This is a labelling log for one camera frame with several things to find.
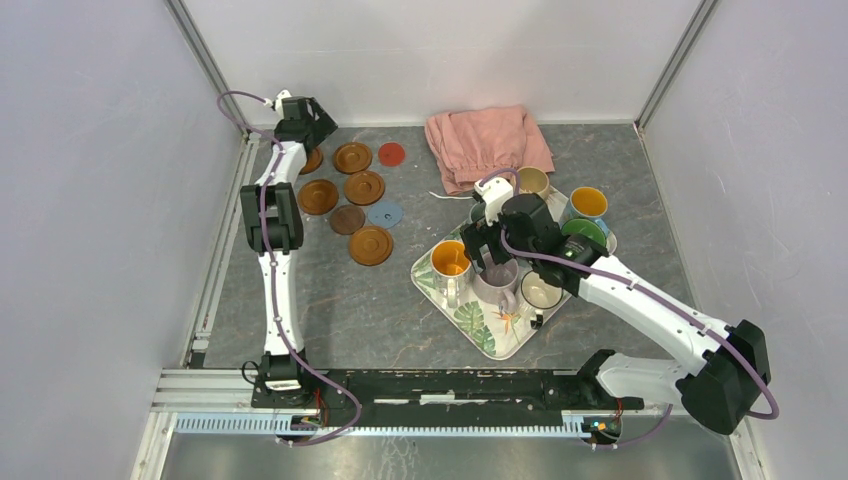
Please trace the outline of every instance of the blue coaster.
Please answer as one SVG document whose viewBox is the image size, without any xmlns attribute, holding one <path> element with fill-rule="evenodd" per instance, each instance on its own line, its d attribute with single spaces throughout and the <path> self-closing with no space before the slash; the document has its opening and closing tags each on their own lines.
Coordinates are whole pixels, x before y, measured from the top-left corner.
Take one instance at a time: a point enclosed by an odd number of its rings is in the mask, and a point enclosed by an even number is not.
<svg viewBox="0 0 848 480">
<path fill-rule="evenodd" d="M 375 203 L 368 210 L 368 221 L 383 228 L 392 228 L 403 218 L 403 209 L 395 202 Z"/>
</svg>

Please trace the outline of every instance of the red coaster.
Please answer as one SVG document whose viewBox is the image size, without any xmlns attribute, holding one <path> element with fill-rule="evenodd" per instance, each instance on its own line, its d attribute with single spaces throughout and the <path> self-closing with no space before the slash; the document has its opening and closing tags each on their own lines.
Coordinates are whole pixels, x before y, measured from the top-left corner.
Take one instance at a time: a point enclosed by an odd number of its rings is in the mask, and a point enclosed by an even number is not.
<svg viewBox="0 0 848 480">
<path fill-rule="evenodd" d="M 403 163 L 403 159 L 406 158 L 406 152 L 399 143 L 389 142 L 384 143 L 383 146 L 380 147 L 380 150 L 377 152 L 377 157 L 383 165 L 387 167 L 397 167 Z"/>
</svg>

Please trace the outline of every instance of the blue mug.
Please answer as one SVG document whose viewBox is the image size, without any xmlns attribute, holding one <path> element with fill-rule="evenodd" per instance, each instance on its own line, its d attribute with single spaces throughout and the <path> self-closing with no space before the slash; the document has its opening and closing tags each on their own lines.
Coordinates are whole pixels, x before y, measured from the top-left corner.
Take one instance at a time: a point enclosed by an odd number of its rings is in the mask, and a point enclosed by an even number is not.
<svg viewBox="0 0 848 480">
<path fill-rule="evenodd" d="M 603 217 L 607 213 L 607 197 L 593 187 L 578 187 L 571 192 L 568 197 L 568 205 L 562 212 L 562 217 L 559 220 L 560 227 L 573 218 L 585 218 L 591 220 L 597 226 L 601 227 L 604 236 L 609 238 L 609 227 L 604 222 Z"/>
</svg>

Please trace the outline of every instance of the tray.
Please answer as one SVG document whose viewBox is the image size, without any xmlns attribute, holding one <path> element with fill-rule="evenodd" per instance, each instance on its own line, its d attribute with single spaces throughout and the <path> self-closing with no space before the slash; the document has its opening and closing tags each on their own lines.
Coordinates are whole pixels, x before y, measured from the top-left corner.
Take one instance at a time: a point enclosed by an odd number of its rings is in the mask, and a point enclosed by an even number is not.
<svg viewBox="0 0 848 480">
<path fill-rule="evenodd" d="M 568 197 L 559 190 L 551 188 L 551 194 L 546 203 L 551 211 L 551 216 L 558 219 L 565 210 Z M 444 240 L 461 241 L 459 231 L 463 225 L 461 224 L 453 229 L 440 242 Z M 610 236 L 607 238 L 607 250 L 613 253 L 617 246 L 618 239 L 613 232 L 610 232 Z M 460 295 L 459 307 L 448 308 L 447 301 L 436 290 L 433 283 L 430 254 L 434 248 L 436 248 L 435 245 L 412 265 L 410 271 L 412 283 L 483 355 L 492 360 L 506 360 L 515 355 L 515 352 L 537 332 L 537 330 L 530 328 L 530 319 L 521 318 L 520 315 L 501 315 L 498 312 L 497 305 L 480 300 L 470 286 Z M 519 278 L 530 271 L 530 265 L 527 262 L 519 260 L 518 265 Z M 547 325 L 547 320 L 562 308 L 569 298 L 571 298 L 571 294 L 566 292 L 559 304 L 546 313 L 545 325 Z"/>
</svg>

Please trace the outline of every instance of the pink cloth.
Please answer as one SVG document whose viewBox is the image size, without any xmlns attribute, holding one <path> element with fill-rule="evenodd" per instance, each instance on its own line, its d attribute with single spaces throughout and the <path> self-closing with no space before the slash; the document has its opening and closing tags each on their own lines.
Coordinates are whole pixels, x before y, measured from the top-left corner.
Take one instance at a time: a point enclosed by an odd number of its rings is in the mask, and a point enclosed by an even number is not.
<svg viewBox="0 0 848 480">
<path fill-rule="evenodd" d="M 424 133 L 448 195 L 471 190 L 474 182 L 499 168 L 554 171 L 548 144 L 521 105 L 440 113 L 427 119 Z"/>
</svg>

